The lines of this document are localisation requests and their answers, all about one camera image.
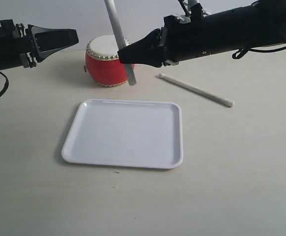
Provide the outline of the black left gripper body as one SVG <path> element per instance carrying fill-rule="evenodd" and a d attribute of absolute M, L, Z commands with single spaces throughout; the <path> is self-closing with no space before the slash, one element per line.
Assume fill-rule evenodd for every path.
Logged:
<path fill-rule="evenodd" d="M 36 56 L 29 29 L 10 20 L 1 20 L 5 36 L 0 44 L 1 69 L 15 67 L 33 68 L 37 66 Z"/>

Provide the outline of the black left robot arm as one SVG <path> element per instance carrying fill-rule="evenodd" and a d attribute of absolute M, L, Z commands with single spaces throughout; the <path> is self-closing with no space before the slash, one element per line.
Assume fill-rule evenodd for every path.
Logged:
<path fill-rule="evenodd" d="M 25 27 L 13 20 L 0 21 L 0 70 L 33 68 L 50 55 L 79 43 L 74 29 Z"/>

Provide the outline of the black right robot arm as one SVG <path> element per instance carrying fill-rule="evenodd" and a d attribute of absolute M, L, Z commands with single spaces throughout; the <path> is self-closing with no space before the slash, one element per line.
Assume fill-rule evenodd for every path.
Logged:
<path fill-rule="evenodd" d="M 278 44 L 286 49 L 286 0 L 257 0 L 215 14 L 196 0 L 180 5 L 182 16 L 166 16 L 162 28 L 119 50 L 120 62 L 159 68 L 229 51 L 240 59 Z"/>

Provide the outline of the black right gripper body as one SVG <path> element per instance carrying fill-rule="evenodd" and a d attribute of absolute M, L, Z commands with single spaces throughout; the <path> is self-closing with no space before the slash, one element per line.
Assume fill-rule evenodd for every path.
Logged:
<path fill-rule="evenodd" d="M 164 17 L 162 65 L 177 65 L 181 61 L 209 55 L 206 19 L 204 16 L 190 16 L 183 22 L 174 15 Z"/>

